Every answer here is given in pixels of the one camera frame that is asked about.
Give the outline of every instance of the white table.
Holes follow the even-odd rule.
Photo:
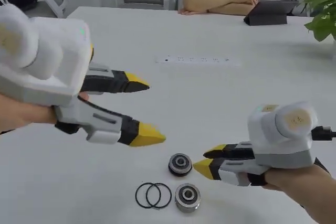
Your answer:
[[[241,17],[90,7],[70,17],[90,25],[96,62],[136,73],[152,85],[146,92],[91,100],[155,123],[167,140],[144,148],[95,145],[85,141],[84,132],[69,136],[42,125],[3,135],[2,223],[314,223],[282,193],[210,181],[196,171],[177,179],[167,171],[177,152],[199,161],[213,146],[246,141],[247,116],[260,103],[309,100],[320,123],[336,128],[336,64],[327,57],[332,40],[315,42],[303,26],[308,19],[248,27]],[[242,64],[155,63],[156,56],[168,54],[231,57]],[[316,143],[315,149],[335,174],[335,143]],[[201,191],[201,206],[190,216],[174,202],[161,211],[142,209],[134,192],[143,182],[164,182],[173,192],[182,183],[193,183]]]

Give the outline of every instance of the ball bearing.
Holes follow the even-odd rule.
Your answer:
[[[182,184],[175,192],[177,208],[186,214],[196,211],[201,202],[200,191],[192,184]]]
[[[170,158],[168,168],[173,175],[183,177],[192,170],[193,163],[187,155],[177,153]]]

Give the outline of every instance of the black tablet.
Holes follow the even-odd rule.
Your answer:
[[[285,25],[287,14],[298,4],[298,1],[259,2],[244,18],[244,22],[249,26]]]

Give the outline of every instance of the power strip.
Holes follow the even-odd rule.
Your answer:
[[[157,63],[182,63],[182,64],[196,64],[196,65],[227,65],[239,67],[241,64],[237,60],[230,58],[216,58],[216,57],[182,57],[182,56],[161,56],[157,57]]]

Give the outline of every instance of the black rubber o-ring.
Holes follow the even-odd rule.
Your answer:
[[[153,205],[150,204],[150,203],[148,202],[147,197],[146,197],[146,201],[147,201],[147,203],[149,204],[149,206],[145,206],[145,205],[141,204],[141,203],[139,202],[139,200],[138,200],[138,192],[139,192],[140,188],[143,187],[143,186],[146,186],[146,185],[151,185],[149,188],[155,186],[155,187],[157,188],[157,190],[159,191],[159,199],[158,199],[157,202],[156,202],[155,204],[153,204]],[[154,184],[154,183],[149,183],[149,182],[147,182],[147,183],[143,183],[143,184],[141,184],[141,185],[136,189],[136,191],[135,191],[135,201],[136,201],[136,203],[137,203],[140,207],[145,208],[145,209],[150,209],[150,208],[156,207],[156,206],[158,205],[158,203],[161,201],[161,190],[160,190],[159,187],[158,187],[156,184]]]
[[[167,202],[167,204],[165,204],[165,205],[163,205],[163,206],[158,206],[158,207],[157,207],[158,202],[157,202],[156,204],[154,204],[154,205],[152,205],[152,204],[149,202],[149,200],[148,200],[148,192],[149,192],[149,190],[150,190],[153,186],[156,186],[156,187],[157,187],[157,186],[163,186],[163,187],[165,187],[165,188],[168,189],[169,194],[170,194],[170,197],[169,197],[169,201]],[[147,189],[147,191],[146,191],[146,201],[147,201],[148,205],[151,206],[151,208],[155,208],[155,209],[163,209],[163,208],[166,208],[166,207],[169,205],[169,203],[172,201],[172,197],[173,197],[172,191],[171,191],[170,188],[169,188],[166,184],[164,184],[164,183],[155,183],[155,184],[152,184],[152,185]]]

